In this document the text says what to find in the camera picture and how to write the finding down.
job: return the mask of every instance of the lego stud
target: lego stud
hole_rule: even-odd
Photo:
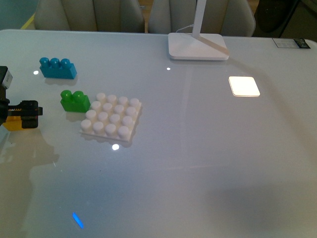
[[[52,68],[60,68],[60,62],[59,59],[53,58],[50,61]]]
[[[71,67],[71,63],[70,63],[69,59],[62,59],[60,61],[60,64],[61,64],[62,68],[65,68],[65,69],[70,69],[70,67]]]
[[[122,105],[117,105],[114,107],[114,113],[118,114],[118,115],[123,115],[123,112],[124,112],[124,106]]]
[[[125,117],[122,119],[122,125],[128,127],[129,129],[132,129],[132,127],[133,127],[133,119],[132,119],[132,117],[130,117],[130,116],[125,116]]]
[[[137,109],[140,105],[140,101],[137,98],[132,98],[129,102],[129,105]]]
[[[50,60],[46,57],[40,58],[40,64],[44,68],[49,68],[50,67]]]
[[[94,110],[89,110],[86,112],[86,118],[90,120],[92,123],[97,121],[97,113]]]
[[[98,114],[98,121],[101,121],[104,125],[106,125],[109,121],[108,113],[101,112]]]
[[[118,103],[124,107],[128,105],[128,98],[127,97],[119,97]]]
[[[109,95],[107,97],[107,101],[109,103],[111,103],[112,105],[115,105],[115,103],[117,102],[117,96],[116,95]]]
[[[85,94],[82,91],[76,91],[73,93],[74,101],[77,103],[82,103],[85,101]]]
[[[132,119],[135,119],[137,116],[137,110],[135,107],[128,107],[127,110],[125,111],[126,116],[132,117]]]
[[[121,139],[127,139],[128,136],[129,136],[129,128],[126,127],[126,126],[121,126],[118,130],[118,136],[121,138]]]
[[[85,119],[80,123],[81,129],[83,132],[91,132],[92,131],[92,123],[90,120]]]
[[[106,132],[107,136],[109,136],[109,137],[114,137],[115,131],[116,131],[116,127],[114,124],[108,124],[105,127],[105,132]]]
[[[94,133],[97,135],[101,135],[104,133],[104,124],[101,121],[95,122],[93,124]]]
[[[73,95],[71,94],[71,91],[69,90],[64,90],[60,93],[60,96],[63,101],[65,102],[71,102],[73,99]]]
[[[109,118],[110,123],[118,126],[120,123],[120,116],[118,114],[113,114]]]
[[[106,97],[106,95],[104,93],[98,93],[96,95],[96,100],[101,102],[102,104],[104,104],[107,101],[107,97]]]
[[[90,108],[95,110],[97,113],[102,111],[101,103],[99,101],[94,101],[91,103]]]
[[[103,105],[103,111],[106,113],[111,113],[112,112],[112,104],[111,103],[105,103]]]

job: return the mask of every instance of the white lego brick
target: white lego brick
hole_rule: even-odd
[[[129,142],[139,117],[141,102],[115,95],[96,95],[86,112],[86,119],[81,122],[80,132],[113,140]]]

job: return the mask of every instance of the beige chair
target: beige chair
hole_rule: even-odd
[[[191,25],[195,10],[196,0],[154,0],[148,32],[168,34]],[[251,37],[254,29],[255,19],[247,0],[207,0],[201,33]]]
[[[35,29],[144,32],[138,0],[39,0]]]

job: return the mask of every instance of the sticker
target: sticker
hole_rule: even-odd
[[[273,38],[275,44],[279,48],[295,48],[295,49],[310,49],[305,39],[283,39]]]

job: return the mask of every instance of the desk lamp base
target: desk lamp base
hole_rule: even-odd
[[[169,33],[168,49],[175,60],[227,60],[229,51],[219,34]]]

